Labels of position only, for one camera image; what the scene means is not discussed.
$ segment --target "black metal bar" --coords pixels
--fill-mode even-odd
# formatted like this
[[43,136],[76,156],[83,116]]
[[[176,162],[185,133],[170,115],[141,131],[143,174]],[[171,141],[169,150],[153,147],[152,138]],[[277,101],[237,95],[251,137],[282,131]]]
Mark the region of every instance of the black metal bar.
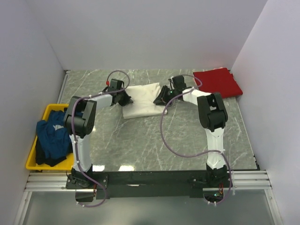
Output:
[[[203,197],[203,188],[218,188],[219,183],[208,182],[206,170],[187,171],[118,171],[93,172],[93,178],[106,184],[108,198],[190,196]],[[221,181],[229,187],[229,174]],[[81,189],[67,184],[67,189]],[[104,191],[97,187],[97,199],[103,199]]]

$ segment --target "yellow plastic bin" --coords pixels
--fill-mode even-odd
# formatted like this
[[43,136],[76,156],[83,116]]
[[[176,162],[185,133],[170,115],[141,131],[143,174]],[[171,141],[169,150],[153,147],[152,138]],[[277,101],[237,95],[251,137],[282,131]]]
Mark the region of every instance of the yellow plastic bin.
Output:
[[[45,113],[43,115],[43,120],[48,120],[49,114],[51,110],[55,111],[64,111],[64,108],[67,108],[68,104],[50,104],[46,107]],[[34,139],[34,143],[32,145],[29,157],[26,162],[26,169],[28,170],[71,170],[73,165],[73,153],[67,155],[67,159],[58,163],[57,165],[51,167],[46,164],[38,165],[36,163],[36,143],[37,136]]]

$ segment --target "black fabric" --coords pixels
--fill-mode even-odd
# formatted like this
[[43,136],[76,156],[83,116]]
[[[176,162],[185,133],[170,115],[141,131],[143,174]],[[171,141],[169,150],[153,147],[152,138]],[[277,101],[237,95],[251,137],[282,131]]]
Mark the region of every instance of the black fabric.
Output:
[[[72,144],[69,144],[68,147],[68,153],[71,153],[73,151]],[[42,149],[41,143],[39,139],[37,138],[37,143],[36,143],[36,163],[38,165],[41,165],[43,163],[53,167],[57,165],[58,163],[62,162],[63,160],[67,159],[66,156],[60,157],[58,159],[52,159],[52,158],[46,158],[45,157],[45,152]]]

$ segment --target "glass panel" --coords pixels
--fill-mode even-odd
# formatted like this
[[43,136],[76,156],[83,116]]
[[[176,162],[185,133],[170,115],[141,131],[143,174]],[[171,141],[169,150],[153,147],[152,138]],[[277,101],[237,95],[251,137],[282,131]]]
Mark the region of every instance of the glass panel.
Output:
[[82,208],[73,192],[35,192],[25,225],[273,225],[264,191],[236,191],[217,207],[188,197],[115,198]]

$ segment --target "blue cloth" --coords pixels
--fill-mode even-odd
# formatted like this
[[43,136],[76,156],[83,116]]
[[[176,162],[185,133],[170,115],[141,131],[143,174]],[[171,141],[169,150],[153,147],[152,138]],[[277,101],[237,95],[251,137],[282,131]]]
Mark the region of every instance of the blue cloth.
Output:
[[48,121],[41,120],[37,123],[37,136],[45,152],[45,158],[58,159],[68,154],[68,147],[71,139],[66,128],[55,130],[55,125],[63,126],[66,112],[50,112]]

